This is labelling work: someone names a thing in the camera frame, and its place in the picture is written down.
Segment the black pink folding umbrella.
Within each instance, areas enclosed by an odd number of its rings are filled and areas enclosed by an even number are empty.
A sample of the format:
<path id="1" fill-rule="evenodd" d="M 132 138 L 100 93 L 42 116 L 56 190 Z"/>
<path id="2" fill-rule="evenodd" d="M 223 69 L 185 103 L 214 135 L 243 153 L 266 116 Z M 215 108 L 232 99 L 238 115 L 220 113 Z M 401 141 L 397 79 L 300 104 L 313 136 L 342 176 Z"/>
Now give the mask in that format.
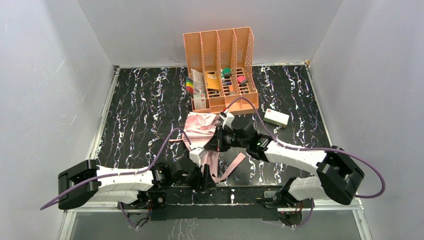
<path id="1" fill-rule="evenodd" d="M 216 127 L 218 126 L 220 117 L 212 113 L 197 113 L 190 112 L 185 121 L 183 131 L 186 135 L 181 138 L 170 139 L 170 143 L 184 142 L 189 152 L 195 148 L 204 148 L 205 144 L 213 137 Z M 226 168 L 221 176 L 218 176 L 219 153 L 212 150 L 207 150 L 207 157 L 202 164 L 210 166 L 210 174 L 215 183 L 227 180 L 229 175 L 241 164 L 246 158 L 246 155 L 239 153 Z"/>

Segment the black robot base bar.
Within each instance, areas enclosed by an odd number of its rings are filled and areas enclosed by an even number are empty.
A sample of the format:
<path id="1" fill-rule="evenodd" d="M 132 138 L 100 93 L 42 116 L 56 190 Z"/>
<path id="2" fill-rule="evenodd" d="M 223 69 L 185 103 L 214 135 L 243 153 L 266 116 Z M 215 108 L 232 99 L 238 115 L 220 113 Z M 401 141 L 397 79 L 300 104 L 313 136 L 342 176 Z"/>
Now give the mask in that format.
<path id="1" fill-rule="evenodd" d="M 177 219 L 262 219 L 278 221 L 283 205 L 266 206 L 266 191 L 279 186 L 220 186 L 207 191 L 189 187 L 165 190 L 163 203 L 154 203 L 153 221 Z"/>

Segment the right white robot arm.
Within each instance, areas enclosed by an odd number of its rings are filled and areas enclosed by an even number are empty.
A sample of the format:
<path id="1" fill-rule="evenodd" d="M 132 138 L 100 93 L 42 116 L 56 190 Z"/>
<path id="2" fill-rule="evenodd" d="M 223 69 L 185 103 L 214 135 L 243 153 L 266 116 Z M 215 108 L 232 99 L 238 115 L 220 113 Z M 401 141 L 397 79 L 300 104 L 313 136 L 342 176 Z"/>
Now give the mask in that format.
<path id="1" fill-rule="evenodd" d="M 311 174 L 305 178 L 292 177 L 280 191 L 265 193 L 257 202 L 267 208 L 293 207 L 303 200 L 315 198 L 329 198 L 350 205 L 365 176 L 359 166 L 336 147 L 310 150 L 283 146 L 271 136 L 259 133 L 252 123 L 236 120 L 231 126 L 219 124 L 204 147 L 215 152 L 244 148 L 256 160 L 285 164 Z"/>

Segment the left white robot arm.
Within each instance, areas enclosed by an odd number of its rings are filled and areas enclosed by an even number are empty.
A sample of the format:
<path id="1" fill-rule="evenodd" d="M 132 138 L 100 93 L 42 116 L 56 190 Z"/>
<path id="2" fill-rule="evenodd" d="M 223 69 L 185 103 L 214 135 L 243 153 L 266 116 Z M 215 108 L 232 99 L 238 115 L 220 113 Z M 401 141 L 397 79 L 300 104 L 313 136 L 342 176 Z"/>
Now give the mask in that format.
<path id="1" fill-rule="evenodd" d="M 143 192 L 163 191 L 171 185 L 189 186 L 197 191 L 216 187 L 209 165 L 199 166 L 189 158 L 152 168 L 109 168 L 89 159 L 58 174 L 58 207 L 71 210 L 86 203 L 133 204 Z"/>

